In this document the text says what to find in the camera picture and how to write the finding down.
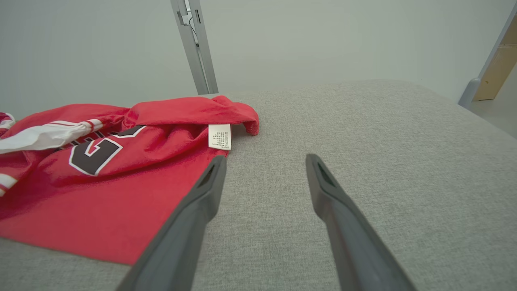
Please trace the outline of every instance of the floor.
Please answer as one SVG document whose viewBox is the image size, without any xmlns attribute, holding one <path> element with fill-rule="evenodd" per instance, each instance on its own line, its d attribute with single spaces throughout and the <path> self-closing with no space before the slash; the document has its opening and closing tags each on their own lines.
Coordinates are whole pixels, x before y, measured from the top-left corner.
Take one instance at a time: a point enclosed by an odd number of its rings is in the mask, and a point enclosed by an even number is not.
<svg viewBox="0 0 517 291">
<path fill-rule="evenodd" d="M 470 111 L 517 138 L 517 66 L 494 100 L 474 101 Z"/>
</svg>

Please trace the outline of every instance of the clothing tag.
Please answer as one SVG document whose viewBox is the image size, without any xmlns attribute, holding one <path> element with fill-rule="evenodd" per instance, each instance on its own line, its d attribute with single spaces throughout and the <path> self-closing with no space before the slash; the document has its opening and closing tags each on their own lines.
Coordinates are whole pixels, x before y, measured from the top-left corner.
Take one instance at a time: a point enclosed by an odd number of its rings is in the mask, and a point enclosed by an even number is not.
<svg viewBox="0 0 517 291">
<path fill-rule="evenodd" d="M 229 124 L 208 125 L 208 147 L 227 151 L 232 149 L 232 131 Z"/>
</svg>

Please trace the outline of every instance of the gray upholstered table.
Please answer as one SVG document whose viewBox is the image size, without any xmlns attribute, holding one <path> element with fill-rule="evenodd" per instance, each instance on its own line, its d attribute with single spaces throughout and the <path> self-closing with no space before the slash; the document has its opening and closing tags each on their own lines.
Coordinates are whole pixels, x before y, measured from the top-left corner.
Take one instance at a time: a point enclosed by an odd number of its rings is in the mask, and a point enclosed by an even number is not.
<svg viewBox="0 0 517 291">
<path fill-rule="evenodd" d="M 515 290 L 517 140 L 430 90 L 358 81 L 226 94 L 233 128 L 219 213 L 193 290 L 336 290 L 305 154 L 318 154 L 419 290 Z M 0 240 L 8 290 L 111 290 L 128 266 Z"/>
</svg>

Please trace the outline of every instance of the red jersey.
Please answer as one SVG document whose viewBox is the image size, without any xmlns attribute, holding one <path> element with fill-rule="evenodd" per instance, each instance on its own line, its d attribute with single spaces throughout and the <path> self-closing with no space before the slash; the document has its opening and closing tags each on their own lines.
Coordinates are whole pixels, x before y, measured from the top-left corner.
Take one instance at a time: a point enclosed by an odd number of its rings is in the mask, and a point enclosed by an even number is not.
<svg viewBox="0 0 517 291">
<path fill-rule="evenodd" d="M 256 112 L 224 96 L 24 118 L 0 136 L 0 236 L 133 264 L 212 158 L 227 155 L 208 147 L 208 124 L 227 123 L 259 133 Z"/>
<path fill-rule="evenodd" d="M 0 112 L 0 138 L 15 123 L 14 117 L 8 113 Z"/>
</svg>

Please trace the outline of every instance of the jersey number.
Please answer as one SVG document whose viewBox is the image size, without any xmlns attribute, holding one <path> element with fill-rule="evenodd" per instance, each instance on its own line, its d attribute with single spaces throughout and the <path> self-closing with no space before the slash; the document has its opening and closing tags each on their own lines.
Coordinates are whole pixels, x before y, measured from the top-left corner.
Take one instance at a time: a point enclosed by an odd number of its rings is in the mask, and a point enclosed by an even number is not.
<svg viewBox="0 0 517 291">
<path fill-rule="evenodd" d="M 135 137 L 144 127 L 145 125 L 137 125 L 126 131 L 117 133 L 113 135 L 113 137 Z M 90 141 L 74 146 L 70 153 L 70 160 L 68 163 L 81 173 L 90 176 L 97 176 L 100 170 L 102 170 L 102 168 L 104 168 L 104 166 L 107 165 L 123 147 L 114 140 L 108 138 L 104 138 L 100 143 L 94 145 L 93 150 L 92 144 L 93 141 Z"/>
</svg>

